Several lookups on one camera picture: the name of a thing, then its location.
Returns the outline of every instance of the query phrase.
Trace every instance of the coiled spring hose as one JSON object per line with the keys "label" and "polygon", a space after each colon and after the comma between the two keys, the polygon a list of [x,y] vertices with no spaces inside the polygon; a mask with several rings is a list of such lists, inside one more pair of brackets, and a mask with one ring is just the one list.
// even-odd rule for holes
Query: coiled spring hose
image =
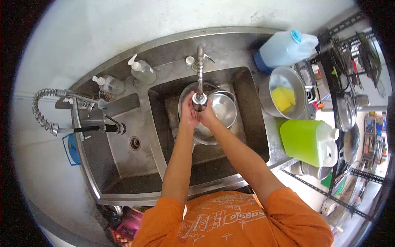
{"label": "coiled spring hose", "polygon": [[35,93],[33,97],[33,103],[32,103],[32,110],[34,114],[34,118],[37,120],[37,122],[40,124],[41,127],[43,127],[45,130],[49,130],[53,134],[54,127],[56,128],[56,134],[58,132],[57,128],[59,127],[59,124],[57,123],[52,123],[48,122],[48,119],[44,117],[44,115],[40,112],[40,109],[38,108],[38,101],[45,96],[60,96],[64,97],[67,95],[67,90],[64,89],[42,89]]}

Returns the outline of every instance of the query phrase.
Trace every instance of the t-shirt print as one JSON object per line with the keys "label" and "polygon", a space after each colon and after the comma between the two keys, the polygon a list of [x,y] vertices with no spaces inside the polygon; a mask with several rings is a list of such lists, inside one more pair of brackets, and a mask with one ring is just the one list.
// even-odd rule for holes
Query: t-shirt print
{"label": "t-shirt print", "polygon": [[[252,194],[225,195],[207,200],[192,208],[188,214],[190,217],[184,219],[177,235],[180,238],[190,237],[194,243],[204,238],[206,232],[215,231],[216,228],[241,224],[243,229],[244,225],[251,221],[266,218]],[[227,240],[232,234],[232,232],[227,232],[222,237]]]}

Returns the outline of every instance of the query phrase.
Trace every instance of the yellow sponge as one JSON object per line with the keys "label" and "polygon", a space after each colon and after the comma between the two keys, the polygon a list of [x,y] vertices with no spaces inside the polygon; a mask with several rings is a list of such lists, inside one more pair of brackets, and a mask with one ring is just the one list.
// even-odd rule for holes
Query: yellow sponge
{"label": "yellow sponge", "polygon": [[287,97],[289,103],[294,106],[296,104],[296,102],[295,102],[295,94],[294,94],[293,90],[286,88],[286,87],[280,87],[280,88],[283,91],[283,93],[285,94],[285,97]]}
{"label": "yellow sponge", "polygon": [[289,102],[287,96],[284,94],[282,88],[283,87],[277,87],[271,92],[273,103],[281,112],[285,111],[288,107],[291,106],[291,103]]}

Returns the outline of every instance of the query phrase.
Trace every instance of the faucet spout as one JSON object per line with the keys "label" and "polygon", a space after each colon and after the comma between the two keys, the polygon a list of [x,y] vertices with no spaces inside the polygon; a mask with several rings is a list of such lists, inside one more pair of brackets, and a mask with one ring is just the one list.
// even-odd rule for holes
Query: faucet spout
{"label": "faucet spout", "polygon": [[207,95],[203,93],[203,64],[204,64],[204,47],[199,44],[197,47],[197,92],[192,97],[192,105],[195,111],[204,111],[207,107]]}

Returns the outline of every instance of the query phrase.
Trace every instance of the green detergent jug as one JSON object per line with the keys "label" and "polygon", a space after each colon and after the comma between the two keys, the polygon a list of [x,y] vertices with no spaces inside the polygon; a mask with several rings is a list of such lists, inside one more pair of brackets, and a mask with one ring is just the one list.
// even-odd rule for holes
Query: green detergent jug
{"label": "green detergent jug", "polygon": [[315,167],[336,164],[335,140],[339,137],[339,130],[324,121],[291,119],[281,125],[280,134],[288,156]]}

